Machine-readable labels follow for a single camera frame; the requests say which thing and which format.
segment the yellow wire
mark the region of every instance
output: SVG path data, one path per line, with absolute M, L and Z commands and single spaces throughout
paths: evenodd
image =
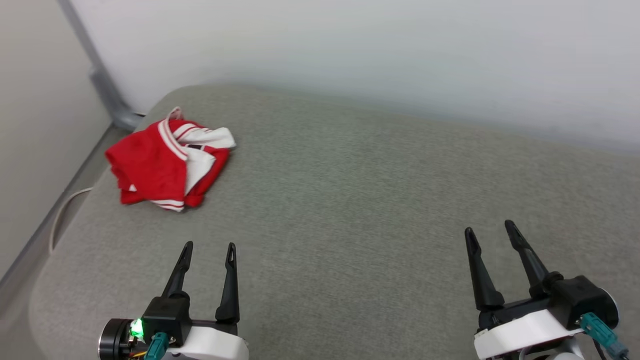
M 132 356 L 129 356 L 129 359 L 134 359 L 134 358 L 139 357 L 139 356 L 142 356 L 142 355 L 144 355 L 144 354 L 146 354 L 146 353 L 147 353 L 146 351 L 144 351 L 144 352 L 138 352 L 137 354 L 134 354 L 134 355 L 132 355 Z

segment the gray fabric surface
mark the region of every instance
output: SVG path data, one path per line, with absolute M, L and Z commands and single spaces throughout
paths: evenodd
M 174 106 L 239 146 L 183 214 L 119 204 L 105 172 L 33 292 L 51 359 L 93 359 L 107 320 L 140 316 L 188 240 L 184 289 L 201 319 L 214 318 L 236 243 L 252 359 L 473 359 L 463 232 L 474 228 L 506 300 L 522 299 L 507 218 L 548 268 L 614 295 L 619 335 L 640 354 L 637 158 L 233 86 L 176 90 L 144 126 Z

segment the green led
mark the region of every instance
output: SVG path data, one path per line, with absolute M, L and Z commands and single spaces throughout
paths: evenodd
M 135 336 L 139 340 L 145 337 L 145 332 L 142 329 L 142 319 L 136 319 L 131 323 L 131 335 Z

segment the gray metal bracket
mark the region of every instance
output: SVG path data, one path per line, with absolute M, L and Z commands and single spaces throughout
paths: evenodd
M 58 0 L 58 3 L 93 64 L 89 71 L 89 77 L 113 124 L 117 127 L 134 131 L 142 121 L 142 116 L 134 113 L 122 99 L 71 0 Z

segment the white wall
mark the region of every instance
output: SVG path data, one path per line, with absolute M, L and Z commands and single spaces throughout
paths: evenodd
M 96 145 L 109 118 L 55 0 L 0 12 L 0 277 Z
M 245 81 L 640 150 L 631 0 L 72 0 L 127 102 Z

